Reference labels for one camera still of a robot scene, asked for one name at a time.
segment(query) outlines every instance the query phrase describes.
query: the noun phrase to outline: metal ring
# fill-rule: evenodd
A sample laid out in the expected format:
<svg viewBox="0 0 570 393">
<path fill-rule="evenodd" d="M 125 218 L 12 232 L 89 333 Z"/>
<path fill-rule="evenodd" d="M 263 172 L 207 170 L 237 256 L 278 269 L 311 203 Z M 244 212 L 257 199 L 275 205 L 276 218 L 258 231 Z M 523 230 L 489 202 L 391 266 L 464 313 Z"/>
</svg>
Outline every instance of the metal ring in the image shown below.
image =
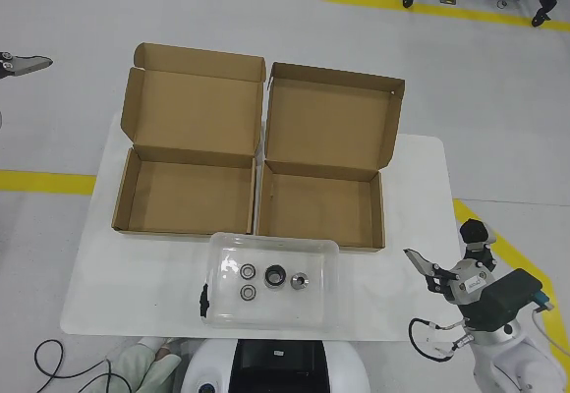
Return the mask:
<svg viewBox="0 0 570 393">
<path fill-rule="evenodd" d="M 241 295 L 243 300 L 249 302 L 257 295 L 257 288 L 254 285 L 244 285 L 242 290 L 239 291 L 239 295 Z"/>
<path fill-rule="evenodd" d="M 242 265 L 242 267 L 239 269 L 239 275 L 242 276 L 244 280 L 253 279 L 255 277 L 255 274 L 257 274 L 257 270 L 249 263 Z"/>
<path fill-rule="evenodd" d="M 265 269 L 265 285 L 268 288 L 277 288 L 283 285 L 287 278 L 285 269 L 278 264 L 273 264 Z"/>
<path fill-rule="evenodd" d="M 309 277 L 305 273 L 296 273 L 292 276 L 292 288 L 295 290 L 301 290 L 307 288 L 309 285 Z"/>
</svg>

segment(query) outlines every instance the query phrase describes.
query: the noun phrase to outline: box lid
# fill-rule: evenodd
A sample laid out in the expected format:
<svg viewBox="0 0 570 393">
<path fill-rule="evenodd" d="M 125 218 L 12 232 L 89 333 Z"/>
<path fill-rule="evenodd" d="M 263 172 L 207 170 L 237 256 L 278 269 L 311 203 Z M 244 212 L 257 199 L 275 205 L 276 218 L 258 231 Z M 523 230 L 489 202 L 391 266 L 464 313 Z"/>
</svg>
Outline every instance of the box lid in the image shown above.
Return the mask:
<svg viewBox="0 0 570 393">
<path fill-rule="evenodd" d="M 142 43 L 121 128 L 135 146 L 254 155 L 263 58 Z"/>
<path fill-rule="evenodd" d="M 266 159 L 363 170 L 394 151 L 405 82 L 274 63 Z"/>
</svg>

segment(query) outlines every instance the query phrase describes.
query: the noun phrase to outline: concrete floor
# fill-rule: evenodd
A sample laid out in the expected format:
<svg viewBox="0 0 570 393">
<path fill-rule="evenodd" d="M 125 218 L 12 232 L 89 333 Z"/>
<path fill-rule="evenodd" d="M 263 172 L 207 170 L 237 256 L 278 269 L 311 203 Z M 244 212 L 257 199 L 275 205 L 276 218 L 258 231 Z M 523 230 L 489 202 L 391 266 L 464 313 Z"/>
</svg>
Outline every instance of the concrete floor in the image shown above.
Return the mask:
<svg viewBox="0 0 570 393">
<path fill-rule="evenodd" d="M 501 12 L 532 15 L 536 3 Z M 570 22 L 570 1 L 552 16 Z M 454 197 L 551 277 L 570 339 L 569 33 L 319 0 L 0 0 L 0 50 L 55 61 L 0 83 L 0 169 L 95 174 L 142 41 L 406 80 L 400 132 L 444 142 Z M 65 343 L 65 371 L 135 341 L 60 331 L 87 205 L 87 196 L 0 193 L 0 392 L 44 383 L 32 354 L 46 338 Z M 438 365 L 406 343 L 357 348 L 374 392 L 478 391 L 468 350 Z"/>
</svg>

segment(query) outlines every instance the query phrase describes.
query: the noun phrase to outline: open cardboard box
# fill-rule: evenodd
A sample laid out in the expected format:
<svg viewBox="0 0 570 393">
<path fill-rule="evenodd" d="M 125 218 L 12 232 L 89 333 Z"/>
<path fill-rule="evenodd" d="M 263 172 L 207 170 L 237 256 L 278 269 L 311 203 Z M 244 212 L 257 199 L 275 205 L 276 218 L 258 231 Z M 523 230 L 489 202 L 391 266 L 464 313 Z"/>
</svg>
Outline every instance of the open cardboard box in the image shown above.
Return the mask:
<svg viewBox="0 0 570 393">
<path fill-rule="evenodd" d="M 141 44 L 121 119 L 133 148 L 112 227 L 250 234 L 264 81 L 260 57 Z"/>
<path fill-rule="evenodd" d="M 394 151 L 405 82 L 275 63 L 257 233 L 385 247 L 379 169 Z"/>
</svg>

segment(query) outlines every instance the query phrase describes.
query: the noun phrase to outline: table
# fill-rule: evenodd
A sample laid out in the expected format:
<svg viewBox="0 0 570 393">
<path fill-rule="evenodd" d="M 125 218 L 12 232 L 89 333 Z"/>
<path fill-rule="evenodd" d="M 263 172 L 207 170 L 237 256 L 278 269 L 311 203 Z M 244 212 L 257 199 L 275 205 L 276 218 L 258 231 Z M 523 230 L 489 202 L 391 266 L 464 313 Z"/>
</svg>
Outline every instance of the table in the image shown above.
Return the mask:
<svg viewBox="0 0 570 393">
<path fill-rule="evenodd" d="M 412 248 L 450 268 L 459 238 L 442 142 L 399 135 L 381 170 L 386 247 L 341 252 L 340 326 L 330 333 L 213 328 L 199 313 L 208 238 L 125 235 L 111 219 L 131 146 L 115 116 L 90 200 L 60 325 L 83 335 L 407 341 L 412 317 L 441 324 L 461 318 L 456 307 L 427 290 L 405 257 Z M 453 334 L 436 336 L 452 341 Z"/>
</svg>

